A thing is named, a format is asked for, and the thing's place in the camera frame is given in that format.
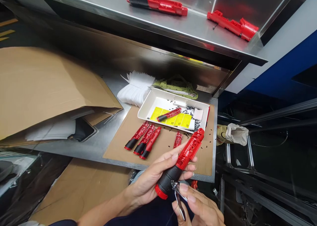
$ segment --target blue panel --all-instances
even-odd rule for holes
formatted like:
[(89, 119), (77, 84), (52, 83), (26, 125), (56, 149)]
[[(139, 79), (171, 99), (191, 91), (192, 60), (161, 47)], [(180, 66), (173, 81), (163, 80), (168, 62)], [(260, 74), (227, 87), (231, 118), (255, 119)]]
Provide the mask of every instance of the blue panel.
[(293, 76), (315, 64), (317, 64), (317, 31), (250, 83), (246, 89), (292, 103), (317, 98), (316, 88), (292, 80)]

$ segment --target yellow sticker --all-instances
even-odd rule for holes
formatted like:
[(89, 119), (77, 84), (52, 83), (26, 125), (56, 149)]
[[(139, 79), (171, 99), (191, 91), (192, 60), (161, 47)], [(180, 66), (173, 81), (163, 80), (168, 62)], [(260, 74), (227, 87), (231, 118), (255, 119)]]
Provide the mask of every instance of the yellow sticker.
[(174, 116), (174, 117), (172, 117), (172, 118), (167, 119), (167, 120), (166, 120), (166, 124), (167, 124), (167, 125), (174, 125), (175, 120), (176, 120), (176, 117), (177, 117), (177, 115)]
[(160, 115), (164, 115), (164, 114), (166, 114), (166, 113), (168, 113), (168, 112), (169, 112), (169, 110), (163, 109)]
[(181, 126), (185, 128), (189, 128), (191, 119), (192, 119), (191, 115), (185, 114)]
[(176, 120), (175, 120), (175, 123), (174, 123), (175, 126), (181, 126), (182, 121), (183, 121), (183, 118), (184, 118), (184, 115), (185, 115), (185, 114), (180, 113), (180, 114), (178, 114), (178, 115), (176, 116)]
[(151, 116), (151, 120), (154, 120), (154, 121), (157, 121), (157, 117), (159, 117), (161, 115), (161, 112), (162, 112), (162, 108), (159, 108), (159, 107), (155, 107), (154, 111), (153, 111), (153, 114)]

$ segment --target white plastic tray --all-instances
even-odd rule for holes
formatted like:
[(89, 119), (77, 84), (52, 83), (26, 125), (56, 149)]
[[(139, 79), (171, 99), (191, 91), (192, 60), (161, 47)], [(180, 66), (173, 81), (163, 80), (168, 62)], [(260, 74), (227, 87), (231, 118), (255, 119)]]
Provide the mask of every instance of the white plastic tray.
[(178, 130), (182, 130), (185, 132), (193, 133), (192, 131), (189, 131), (186, 128), (179, 128), (177, 126), (167, 125), (167, 124), (159, 123), (157, 121), (153, 121), (153, 120), (149, 119), (152, 116), (152, 113), (154, 112), (155, 107), (160, 107), (160, 108), (163, 108), (166, 110), (169, 110), (172, 108), (175, 109), (176, 106), (173, 105), (174, 100), (186, 103), (187, 106), (202, 109), (204, 111), (204, 113), (202, 116), (202, 121), (200, 123), (200, 127), (203, 130), (205, 130), (206, 122), (207, 122), (208, 114), (209, 114), (209, 108), (210, 108), (210, 106), (208, 104), (201, 103), (201, 102), (198, 102), (195, 100), (191, 100), (191, 99), (179, 96), (179, 95), (174, 95), (172, 93), (169, 93), (169, 92), (166, 92), (166, 91), (163, 91), (160, 89), (156, 89), (156, 88), (152, 88), (150, 90), (144, 103), (142, 104), (141, 108), (139, 109), (138, 118), (143, 119), (143, 120), (147, 120), (147, 121), (150, 121), (153, 123), (157, 123), (160, 125), (165, 125), (165, 126), (168, 126), (171, 128), (178, 129)]

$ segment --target stainless steel shelf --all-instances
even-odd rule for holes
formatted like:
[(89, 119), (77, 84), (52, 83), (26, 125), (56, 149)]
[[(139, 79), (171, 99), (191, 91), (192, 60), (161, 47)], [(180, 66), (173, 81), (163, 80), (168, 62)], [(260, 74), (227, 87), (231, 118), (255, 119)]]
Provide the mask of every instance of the stainless steel shelf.
[[(126, 72), (118, 71), (114, 69), (106, 69), (104, 67), (93, 67), (94, 71), (100, 76), (103, 76), (103, 80), (110, 88), (112, 93), (117, 96), (118, 92), (127, 85), (127, 82), (120, 76), (126, 76)], [(197, 101), (206, 102), (215, 106), (214, 127), (217, 129), (217, 112), (218, 112), (218, 99), (213, 98), (211, 94), (198, 91), (199, 98)], [(145, 170), (148, 166), (141, 164), (134, 164), (129, 162), (117, 161), (112, 159), (103, 158), (103, 154), (106, 152), (108, 145), (119, 129), (122, 121), (126, 117), (131, 106), (120, 102), (123, 110), (119, 111), (114, 117), (107, 121), (103, 121), (96, 125), (97, 133), (85, 142), (77, 142), (73, 139), (60, 140), (56, 142), (41, 143), (34, 145), (26, 145), (23, 148), (33, 149), (37, 151), (50, 152), (75, 158), (87, 159), (96, 162), (108, 163), (127, 168), (133, 168), (138, 170)], [(215, 181), (215, 163), (216, 163), (216, 131), (214, 131), (213, 142), (213, 156), (212, 156), (212, 175), (200, 175), (195, 174), (192, 179), (202, 180), (206, 182)]]
[(188, 11), (179, 17), (154, 10), (132, 7), (126, 0), (55, 0), (97, 15), (149, 30), (176, 40), (209, 49), (241, 61), (262, 66), (267, 60), (257, 56), (263, 47), (257, 34), (246, 42), (215, 26), (205, 14)]

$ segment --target finger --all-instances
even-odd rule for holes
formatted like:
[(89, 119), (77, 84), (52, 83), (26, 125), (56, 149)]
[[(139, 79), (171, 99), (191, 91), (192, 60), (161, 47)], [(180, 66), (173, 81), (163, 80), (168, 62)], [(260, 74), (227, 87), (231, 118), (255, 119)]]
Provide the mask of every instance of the finger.
[(198, 215), (202, 221), (205, 222), (205, 224), (214, 226), (224, 225), (214, 208), (205, 205), (193, 195), (188, 195), (188, 206), (194, 214)]
[(164, 160), (162, 162), (158, 162), (158, 163), (152, 164), (149, 167), (149, 171), (153, 175), (159, 175), (163, 171), (165, 171), (166, 169), (171, 168), (172, 166), (174, 166), (176, 164), (177, 159), (178, 159), (178, 154), (175, 153), (174, 155), (172, 155), (171, 157), (167, 158), (166, 160)]
[(172, 149), (171, 151), (168, 151), (166, 153), (164, 153), (162, 156), (160, 156), (158, 159), (156, 159), (154, 161), (154, 163), (158, 163), (158, 162), (162, 162), (168, 158), (170, 158), (171, 156), (173, 156), (174, 154), (180, 154), (181, 151), (184, 149), (184, 147), (186, 146), (187, 142), (182, 143), (181, 145), (179, 145), (178, 147)]
[(195, 165), (189, 164), (189, 165), (187, 165), (187, 166), (185, 167), (185, 170), (184, 170), (184, 171), (194, 171), (194, 170), (196, 170), (196, 169), (197, 169), (197, 167), (196, 167)]
[(181, 176), (179, 177), (179, 180), (188, 180), (188, 179), (190, 179), (193, 175), (194, 175), (194, 173), (193, 173), (192, 171), (183, 172), (183, 173), (181, 174)]
[(198, 157), (194, 156), (194, 158), (191, 160), (191, 162), (197, 162), (198, 161)]
[(180, 183), (179, 187), (180, 187), (180, 193), (182, 194), (182, 196), (188, 198), (188, 195), (193, 195), (194, 197), (198, 198), (204, 204), (213, 208), (217, 212), (218, 217), (221, 219), (221, 221), (224, 222), (224, 215), (218, 209), (218, 206), (215, 202), (207, 198), (203, 193), (199, 192), (198, 190), (195, 190), (192, 187), (188, 187), (188, 185), (186, 184)]
[(177, 216), (178, 225), (179, 226), (191, 226), (192, 224), (191, 224), (191, 220), (190, 220), (189, 215), (188, 215), (187, 208), (183, 202), (181, 202), (181, 204), (182, 204), (182, 208), (185, 212), (186, 221), (184, 221), (184, 219), (183, 219), (183, 216), (181, 214), (181, 210), (179, 209), (177, 201), (174, 201), (172, 203), (173, 210)]

